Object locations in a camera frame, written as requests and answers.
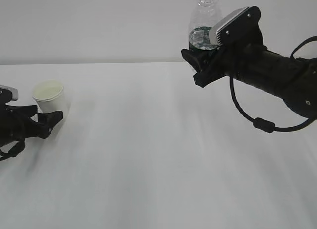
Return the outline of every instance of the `white table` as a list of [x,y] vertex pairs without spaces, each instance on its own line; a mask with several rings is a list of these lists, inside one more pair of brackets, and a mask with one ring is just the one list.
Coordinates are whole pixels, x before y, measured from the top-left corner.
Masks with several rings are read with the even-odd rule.
[[[1,229],[313,229],[317,124],[266,134],[236,111],[228,78],[201,89],[185,63],[0,65],[32,104],[59,79],[72,104],[49,139],[0,163]],[[303,119],[237,83],[253,116]]]

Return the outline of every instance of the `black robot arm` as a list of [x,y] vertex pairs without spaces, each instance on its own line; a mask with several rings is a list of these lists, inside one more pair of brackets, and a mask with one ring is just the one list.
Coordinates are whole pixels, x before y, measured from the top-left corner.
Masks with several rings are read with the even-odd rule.
[[[25,148],[25,139],[30,137],[47,138],[53,128],[63,119],[61,111],[41,114],[36,105],[10,106],[11,100],[17,100],[17,90],[0,86],[0,147],[17,143],[8,151],[0,149],[0,161],[16,157]],[[38,115],[38,122],[31,118]]]
[[[257,7],[246,9],[219,30],[217,36],[221,45],[216,51],[183,49],[183,58],[196,70],[194,80],[200,87],[229,76],[234,104],[254,127],[269,133],[300,130],[317,118],[317,60],[294,59],[293,55],[305,44],[317,41],[317,37],[305,40],[293,51],[290,58],[283,57],[263,45],[259,19],[260,10]],[[238,104],[233,79],[282,98],[292,111],[308,120],[296,127],[278,128],[267,120],[253,119]]]

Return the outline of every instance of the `white paper cup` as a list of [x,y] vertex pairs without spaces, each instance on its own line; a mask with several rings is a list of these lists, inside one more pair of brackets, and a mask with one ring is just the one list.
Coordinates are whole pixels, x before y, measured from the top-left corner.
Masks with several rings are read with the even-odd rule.
[[69,109],[62,83],[56,80],[39,83],[34,87],[32,97],[43,113],[63,111],[63,120],[67,118]]

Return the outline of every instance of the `plastic water bottle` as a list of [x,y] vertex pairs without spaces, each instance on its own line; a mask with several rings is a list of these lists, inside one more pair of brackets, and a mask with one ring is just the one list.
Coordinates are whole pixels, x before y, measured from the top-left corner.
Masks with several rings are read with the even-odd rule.
[[209,30],[222,19],[218,0],[198,0],[189,24],[189,49],[210,51]]

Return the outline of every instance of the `white wall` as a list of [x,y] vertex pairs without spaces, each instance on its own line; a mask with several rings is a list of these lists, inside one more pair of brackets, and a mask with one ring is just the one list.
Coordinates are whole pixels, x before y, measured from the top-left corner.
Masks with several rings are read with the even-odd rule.
[[[181,60],[194,2],[0,0],[0,64]],[[265,43],[284,55],[317,34],[316,0],[220,2],[225,15],[259,6]]]

